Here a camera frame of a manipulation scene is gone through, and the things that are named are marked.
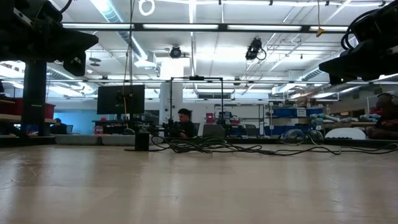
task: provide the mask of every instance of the man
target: man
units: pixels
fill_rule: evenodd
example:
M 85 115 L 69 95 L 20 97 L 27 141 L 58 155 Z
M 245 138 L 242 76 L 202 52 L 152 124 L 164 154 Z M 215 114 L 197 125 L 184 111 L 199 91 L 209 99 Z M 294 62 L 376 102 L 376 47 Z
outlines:
M 196 135 L 195 125 L 191 121 L 191 111 L 188 109 L 182 108 L 178 111 L 178 118 L 180 122 L 178 122 L 178 136 L 180 138 L 193 138 Z
M 50 128 L 51 134 L 68 134 L 67 125 L 63 124 L 59 118 L 56 118 L 55 121 L 55 125 Z
M 377 96 L 376 107 L 381 110 L 381 117 L 374 128 L 366 131 L 371 139 L 398 139 L 398 105 L 393 103 L 394 97 L 389 93 Z

